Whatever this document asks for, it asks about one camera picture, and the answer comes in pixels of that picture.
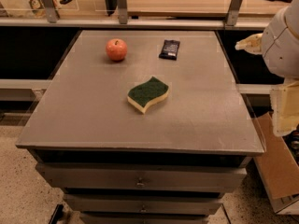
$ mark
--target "floor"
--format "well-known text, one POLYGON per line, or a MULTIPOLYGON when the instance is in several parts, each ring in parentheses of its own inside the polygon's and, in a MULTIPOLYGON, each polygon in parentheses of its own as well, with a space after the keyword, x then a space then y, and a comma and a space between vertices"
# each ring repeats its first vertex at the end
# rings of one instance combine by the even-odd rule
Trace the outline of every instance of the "floor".
MULTIPOLYGON (((49 223, 57 204, 64 205, 59 224, 83 224, 79 213, 63 202, 63 194, 53 189, 35 170, 36 161, 15 142, 22 130, 20 116, 0 117, 0 223, 49 223)), ((275 215, 263 188, 255 164, 233 193, 223 197, 223 206, 209 217, 210 224, 297 224, 299 216, 275 215)))

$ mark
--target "drawer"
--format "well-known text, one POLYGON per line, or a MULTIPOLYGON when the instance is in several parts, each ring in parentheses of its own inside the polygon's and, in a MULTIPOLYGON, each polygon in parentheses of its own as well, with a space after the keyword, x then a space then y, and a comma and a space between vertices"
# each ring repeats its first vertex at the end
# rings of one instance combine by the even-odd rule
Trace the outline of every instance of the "drawer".
POLYGON ((73 210, 81 212, 208 216, 215 214, 221 207, 221 200, 217 198, 183 197, 176 193, 169 197, 164 192, 149 195, 147 192, 120 193, 118 190, 111 190, 107 195, 105 191, 102 195, 65 194, 64 200, 73 210))
POLYGON ((36 169, 54 188, 153 189, 232 192, 245 169, 221 167, 39 163, 36 169))
POLYGON ((207 224, 207 217, 81 213, 85 224, 207 224))

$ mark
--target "sponge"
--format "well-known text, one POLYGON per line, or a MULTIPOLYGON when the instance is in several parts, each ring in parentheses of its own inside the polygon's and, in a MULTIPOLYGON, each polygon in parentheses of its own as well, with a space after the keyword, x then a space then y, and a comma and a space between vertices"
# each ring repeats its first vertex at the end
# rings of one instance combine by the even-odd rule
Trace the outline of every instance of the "sponge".
POLYGON ((128 102, 145 114, 147 109, 164 100, 169 93, 169 88, 156 77, 132 88, 128 93, 128 102))

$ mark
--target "apple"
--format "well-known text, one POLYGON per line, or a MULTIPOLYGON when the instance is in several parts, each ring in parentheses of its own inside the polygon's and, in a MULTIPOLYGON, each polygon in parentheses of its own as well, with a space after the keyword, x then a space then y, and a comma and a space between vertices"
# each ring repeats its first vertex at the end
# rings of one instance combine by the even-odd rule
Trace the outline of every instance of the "apple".
POLYGON ((127 44, 121 39, 114 38, 106 43, 107 56, 114 62, 123 60, 127 50, 127 44))

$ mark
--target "gray tabletop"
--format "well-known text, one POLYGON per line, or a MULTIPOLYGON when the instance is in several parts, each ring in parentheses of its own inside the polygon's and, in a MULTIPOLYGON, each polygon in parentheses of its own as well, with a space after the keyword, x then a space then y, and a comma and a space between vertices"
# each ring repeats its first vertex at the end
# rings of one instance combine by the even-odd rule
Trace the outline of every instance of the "gray tabletop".
POLYGON ((191 31, 83 31, 17 146, 263 153, 217 37, 191 31), (128 45, 121 63, 105 52, 115 37, 128 45), (165 39, 180 41, 176 61, 158 58, 165 39), (127 93, 151 77, 170 93, 143 115, 127 102, 127 93))

